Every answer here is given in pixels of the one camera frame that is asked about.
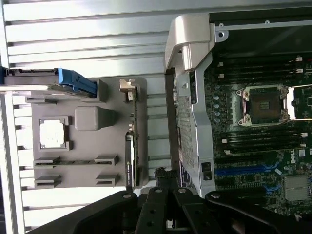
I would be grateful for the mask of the blue expansion slot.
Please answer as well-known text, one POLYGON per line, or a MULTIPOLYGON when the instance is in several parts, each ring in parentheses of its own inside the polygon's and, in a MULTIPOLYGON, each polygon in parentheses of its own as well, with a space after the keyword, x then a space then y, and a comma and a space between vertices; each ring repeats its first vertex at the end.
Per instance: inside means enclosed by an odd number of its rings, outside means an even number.
POLYGON ((217 169, 215 174, 218 176, 229 176, 229 175, 240 175, 240 174, 251 174, 251 173, 261 173, 266 172, 266 169, 260 167, 254 168, 226 168, 217 169))

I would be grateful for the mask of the black expansion slot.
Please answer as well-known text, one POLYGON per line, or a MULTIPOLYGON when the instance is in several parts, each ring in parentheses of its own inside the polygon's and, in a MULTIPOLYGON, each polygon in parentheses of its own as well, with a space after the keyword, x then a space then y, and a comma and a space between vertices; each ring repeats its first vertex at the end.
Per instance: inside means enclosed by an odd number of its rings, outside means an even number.
POLYGON ((216 158, 214 163, 216 164, 233 164, 233 163, 240 163, 240 162, 252 162, 252 161, 263 161, 264 156, 262 155, 247 155, 247 156, 226 156, 216 158))

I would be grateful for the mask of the grey plastic parts rack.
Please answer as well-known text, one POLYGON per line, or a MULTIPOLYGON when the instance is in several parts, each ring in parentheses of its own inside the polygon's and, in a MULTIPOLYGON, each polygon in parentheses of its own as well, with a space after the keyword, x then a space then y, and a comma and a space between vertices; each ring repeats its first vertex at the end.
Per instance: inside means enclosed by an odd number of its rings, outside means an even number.
POLYGON ((32 100, 33 156, 61 160, 118 159, 116 166, 57 166, 34 168, 37 189, 73 187, 126 187, 125 134, 132 107, 119 90, 121 79, 134 80, 138 88, 137 126, 140 188, 148 181, 147 82, 144 78, 97 78, 94 98, 32 100), (39 126, 45 120, 64 124, 65 143, 61 148, 43 148, 39 126))

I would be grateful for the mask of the green motherboard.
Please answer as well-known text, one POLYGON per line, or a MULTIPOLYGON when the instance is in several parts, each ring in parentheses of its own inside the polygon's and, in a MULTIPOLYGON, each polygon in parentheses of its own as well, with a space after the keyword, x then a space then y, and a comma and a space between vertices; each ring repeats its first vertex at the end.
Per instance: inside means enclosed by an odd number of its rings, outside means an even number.
POLYGON ((276 126, 243 127, 241 97, 247 86, 312 84, 312 51, 251 58, 219 55, 204 72, 206 111, 212 125, 214 160, 226 156, 262 155, 263 161, 216 164, 226 168, 266 169, 266 172, 216 175, 217 191, 238 197, 275 213, 312 220, 312 121, 288 121, 276 126), (286 176, 307 175, 310 198, 287 201, 286 176))

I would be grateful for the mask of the green RAM stick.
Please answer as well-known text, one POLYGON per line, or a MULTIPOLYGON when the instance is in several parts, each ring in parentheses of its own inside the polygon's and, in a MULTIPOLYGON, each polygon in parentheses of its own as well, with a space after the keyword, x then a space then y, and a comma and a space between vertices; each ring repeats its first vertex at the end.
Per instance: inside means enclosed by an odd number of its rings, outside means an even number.
POLYGON ((103 165, 103 166, 116 166, 118 159, 101 159, 96 158, 92 160, 61 160, 60 158, 53 159, 38 159, 34 161, 34 168, 46 168, 53 169, 57 166, 94 166, 94 165, 103 165))

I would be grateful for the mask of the open black PC case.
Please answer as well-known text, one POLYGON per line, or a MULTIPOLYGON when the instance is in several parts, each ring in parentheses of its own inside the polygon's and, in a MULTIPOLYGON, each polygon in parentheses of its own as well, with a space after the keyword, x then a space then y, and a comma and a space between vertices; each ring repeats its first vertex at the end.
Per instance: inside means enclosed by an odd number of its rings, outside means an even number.
POLYGON ((180 163, 197 192, 214 170, 212 125, 204 72, 219 55, 251 58, 312 51, 312 0, 185 14, 171 24, 165 69, 173 70, 180 163))

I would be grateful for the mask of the silver chipset heatsink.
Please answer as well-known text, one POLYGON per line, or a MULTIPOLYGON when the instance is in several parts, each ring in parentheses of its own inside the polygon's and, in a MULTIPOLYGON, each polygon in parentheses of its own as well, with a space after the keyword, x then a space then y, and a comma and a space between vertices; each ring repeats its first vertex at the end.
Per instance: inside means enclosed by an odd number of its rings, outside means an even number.
POLYGON ((310 198, 307 175, 291 175, 284 178, 284 194, 287 201, 302 201, 310 198))

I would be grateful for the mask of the silver CPU chip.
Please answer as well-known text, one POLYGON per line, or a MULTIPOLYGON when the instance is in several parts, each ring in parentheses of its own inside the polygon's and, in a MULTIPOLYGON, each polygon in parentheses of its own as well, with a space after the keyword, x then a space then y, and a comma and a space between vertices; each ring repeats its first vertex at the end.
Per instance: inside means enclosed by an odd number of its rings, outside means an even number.
POLYGON ((65 143, 64 124, 60 120, 45 120, 39 126, 40 144, 43 148, 61 148, 65 143))

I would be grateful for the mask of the CPU socket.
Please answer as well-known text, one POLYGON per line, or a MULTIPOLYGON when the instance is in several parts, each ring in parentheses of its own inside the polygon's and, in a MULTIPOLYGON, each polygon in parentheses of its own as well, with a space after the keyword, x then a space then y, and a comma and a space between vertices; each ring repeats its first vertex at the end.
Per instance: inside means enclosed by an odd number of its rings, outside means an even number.
POLYGON ((243 127, 276 126, 290 120, 287 107, 289 88, 282 84, 247 86, 236 91, 241 97, 243 127))

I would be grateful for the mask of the metal socket cover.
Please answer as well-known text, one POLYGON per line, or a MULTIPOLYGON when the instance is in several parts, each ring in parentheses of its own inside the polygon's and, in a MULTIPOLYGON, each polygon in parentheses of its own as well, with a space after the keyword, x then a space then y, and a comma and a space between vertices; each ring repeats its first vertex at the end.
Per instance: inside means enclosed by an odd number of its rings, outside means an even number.
POLYGON ((288 87, 285 109, 289 121, 312 121, 312 84, 288 87))

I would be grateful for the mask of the hard disk with blue carrier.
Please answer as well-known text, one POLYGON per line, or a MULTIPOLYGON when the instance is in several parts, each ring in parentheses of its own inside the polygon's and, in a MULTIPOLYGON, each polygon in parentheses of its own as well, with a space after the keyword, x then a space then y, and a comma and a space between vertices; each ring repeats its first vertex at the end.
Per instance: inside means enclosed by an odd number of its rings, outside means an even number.
POLYGON ((97 84, 73 70, 26 70, 0 66, 0 94, 50 100, 95 98, 97 84))

